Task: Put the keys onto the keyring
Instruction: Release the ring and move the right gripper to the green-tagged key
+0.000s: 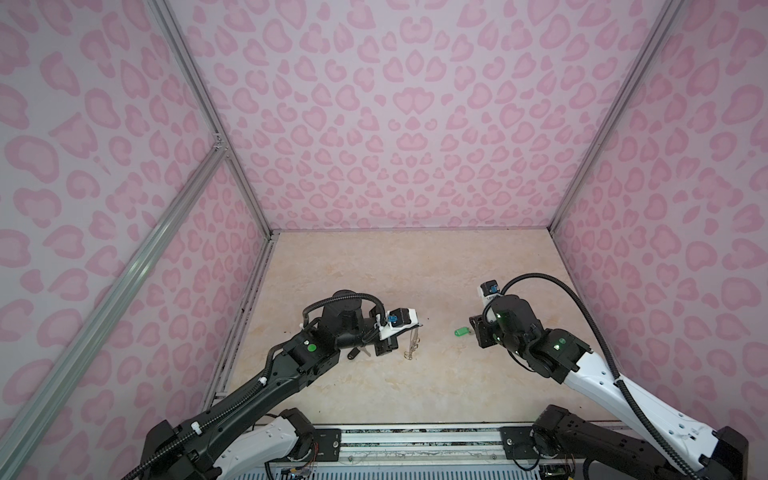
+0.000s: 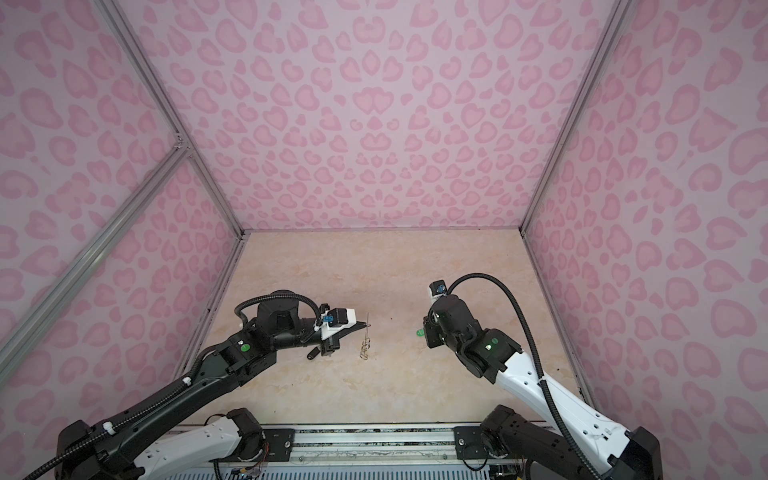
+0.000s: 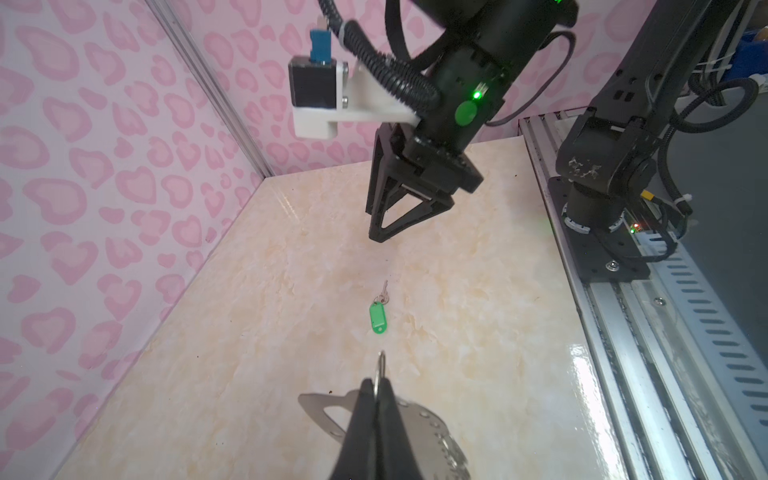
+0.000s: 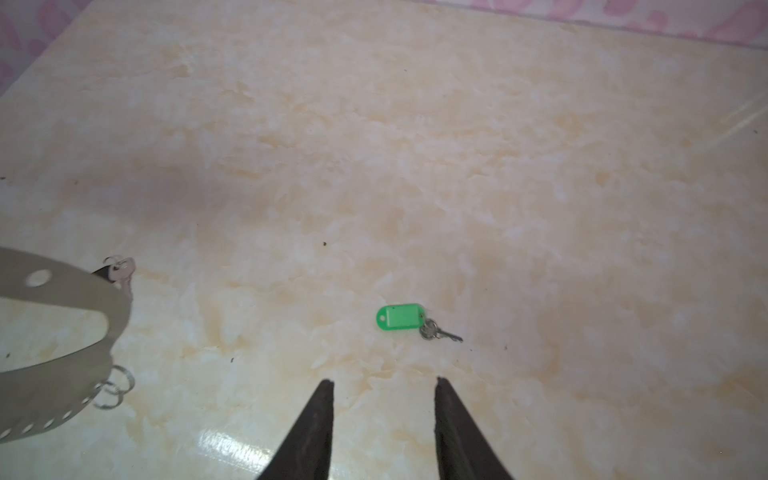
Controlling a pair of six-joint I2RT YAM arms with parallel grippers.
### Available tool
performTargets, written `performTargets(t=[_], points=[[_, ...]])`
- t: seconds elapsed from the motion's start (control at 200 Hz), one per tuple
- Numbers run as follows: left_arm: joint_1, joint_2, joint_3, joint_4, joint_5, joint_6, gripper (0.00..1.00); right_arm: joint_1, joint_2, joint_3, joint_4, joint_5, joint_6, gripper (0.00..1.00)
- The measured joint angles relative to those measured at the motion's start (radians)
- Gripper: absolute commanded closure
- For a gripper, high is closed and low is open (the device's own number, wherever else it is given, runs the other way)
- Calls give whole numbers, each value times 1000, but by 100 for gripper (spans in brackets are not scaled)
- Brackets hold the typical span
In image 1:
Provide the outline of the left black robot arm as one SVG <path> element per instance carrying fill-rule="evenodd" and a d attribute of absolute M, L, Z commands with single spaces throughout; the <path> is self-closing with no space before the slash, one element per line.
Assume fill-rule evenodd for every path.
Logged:
<path fill-rule="evenodd" d="M 345 349 L 397 349 L 399 335 L 419 327 L 413 309 L 388 310 L 374 295 L 340 290 L 302 311 L 297 334 L 267 353 L 251 380 L 196 416 L 171 426 L 162 421 L 146 436 L 129 479 L 225 479 L 259 463 L 316 458 L 313 428 L 296 410 L 259 431 L 253 425 L 339 363 Z"/>

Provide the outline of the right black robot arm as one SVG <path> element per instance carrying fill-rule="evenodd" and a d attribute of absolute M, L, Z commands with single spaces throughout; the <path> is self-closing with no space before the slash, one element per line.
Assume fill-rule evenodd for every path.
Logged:
<path fill-rule="evenodd" d="M 749 442 L 731 427 L 687 416 L 625 376 L 612 372 L 591 347 L 563 329 L 543 327 L 530 304 L 479 289 L 483 311 L 470 320 L 482 348 L 503 347 L 545 379 L 586 396 L 632 430 L 631 435 L 590 423 L 549 405 L 532 424 L 528 446 L 539 456 L 581 457 L 635 479 L 745 479 Z"/>

